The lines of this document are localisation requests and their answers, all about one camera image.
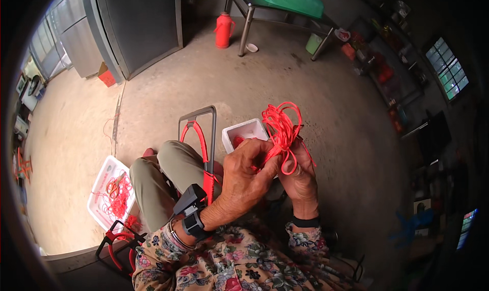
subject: metal bangle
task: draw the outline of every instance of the metal bangle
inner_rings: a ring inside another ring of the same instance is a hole
[[[192,246],[185,244],[182,240],[180,240],[180,238],[178,237],[178,235],[176,234],[176,232],[174,231],[174,229],[172,227],[173,219],[174,218],[172,218],[170,220],[170,224],[168,225],[168,230],[169,230],[170,234],[172,235],[173,239],[175,239],[181,246],[183,246],[187,250],[195,250],[197,248],[197,245],[192,247]]]

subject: hand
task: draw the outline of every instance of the hand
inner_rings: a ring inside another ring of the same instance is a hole
[[[290,150],[297,159],[297,167],[290,175],[285,175],[279,169],[278,178],[292,200],[294,216],[304,220],[316,218],[319,212],[317,210],[317,182],[313,161],[310,159],[299,138],[295,139]],[[283,167],[285,172],[292,170],[294,167],[292,156],[289,156],[289,159],[284,163]]]
[[[268,160],[258,173],[252,166],[258,166],[272,147],[268,141],[246,139],[224,158],[223,191],[200,213],[205,230],[238,219],[266,194],[279,170],[281,155]]]

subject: concrete floor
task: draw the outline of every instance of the concrete floor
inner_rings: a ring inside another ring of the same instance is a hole
[[[235,20],[234,35],[240,35],[243,20]],[[405,253],[387,237],[399,228],[395,210],[406,206],[408,182],[399,140],[373,83],[355,75],[339,48],[311,62],[305,50],[308,33],[255,22],[248,42],[260,50],[240,58],[237,40],[227,50],[214,47],[213,28],[208,25],[183,50],[126,83],[116,157],[130,166],[147,147],[158,149],[163,141],[176,139],[180,116],[214,105],[216,159],[222,161],[223,128],[260,118],[269,103],[293,101],[304,120],[301,135],[317,163],[322,223],[338,232],[345,254],[359,258],[365,253],[373,287],[387,288]],[[102,239],[86,202],[110,154],[102,126],[113,116],[120,90],[107,89],[96,78],[82,82],[71,73],[55,79],[70,84],[50,83],[28,138],[34,166],[28,210],[38,242],[50,254],[98,245]],[[91,88],[82,90],[82,85]],[[210,118],[202,120],[209,141]],[[190,132],[188,142],[198,148]],[[54,209],[62,219],[55,219]]]

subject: red thermos flask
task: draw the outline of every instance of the red thermos flask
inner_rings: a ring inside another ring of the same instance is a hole
[[[216,47],[228,48],[229,38],[233,35],[234,27],[236,23],[231,19],[227,12],[221,12],[221,16],[217,18],[217,25],[214,32],[216,33]]]

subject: small white bowl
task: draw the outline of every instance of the small white bowl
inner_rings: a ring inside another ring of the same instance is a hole
[[[249,50],[249,52],[257,52],[258,51],[258,47],[256,47],[254,44],[252,43],[248,43],[246,44],[246,49]]]

